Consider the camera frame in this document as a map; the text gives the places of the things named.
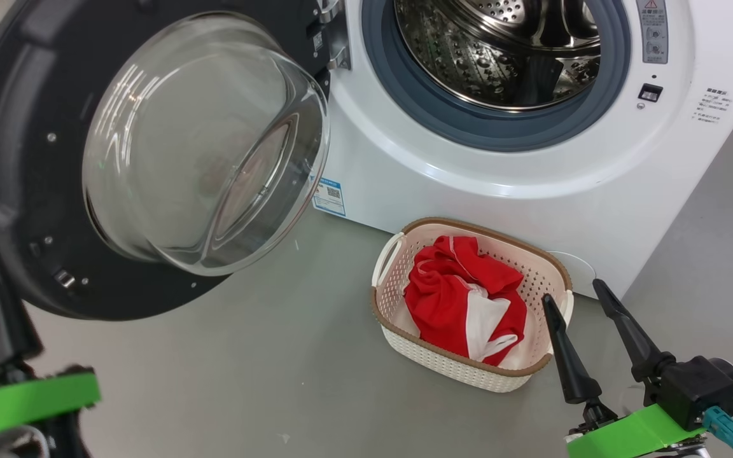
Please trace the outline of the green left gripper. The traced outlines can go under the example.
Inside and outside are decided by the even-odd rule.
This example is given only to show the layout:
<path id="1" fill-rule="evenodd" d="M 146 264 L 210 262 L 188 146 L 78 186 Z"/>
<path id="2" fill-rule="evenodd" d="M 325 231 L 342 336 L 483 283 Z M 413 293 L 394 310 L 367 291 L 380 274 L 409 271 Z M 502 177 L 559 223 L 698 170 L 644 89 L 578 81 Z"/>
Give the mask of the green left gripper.
<path id="1" fill-rule="evenodd" d="M 29 360 L 44 351 L 38 332 L 0 259 L 0 433 L 90 408 L 101 401 L 88 368 L 37 378 Z"/>

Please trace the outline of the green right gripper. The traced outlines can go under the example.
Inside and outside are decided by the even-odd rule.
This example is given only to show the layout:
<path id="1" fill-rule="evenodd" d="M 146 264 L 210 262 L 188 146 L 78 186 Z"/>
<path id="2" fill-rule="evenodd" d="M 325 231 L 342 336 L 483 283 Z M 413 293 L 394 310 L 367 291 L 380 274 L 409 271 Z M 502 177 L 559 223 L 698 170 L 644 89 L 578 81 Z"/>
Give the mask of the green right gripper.
<path id="1" fill-rule="evenodd" d="M 584 405 L 581 428 L 600 428 L 569 441 L 568 456 L 639 457 L 704 434 L 704 428 L 692 431 L 681 428 L 655 404 L 661 375 L 677 363 L 676 357 L 655 345 L 605 281 L 594 279 L 592 286 L 603 313 L 613 321 L 622 339 L 635 382 L 644 385 L 643 406 L 646 408 L 618 420 L 618 415 L 600 400 L 602 389 L 588 374 L 567 336 L 567 325 L 558 305 L 552 295 L 544 294 L 542 309 L 565 403 Z"/>

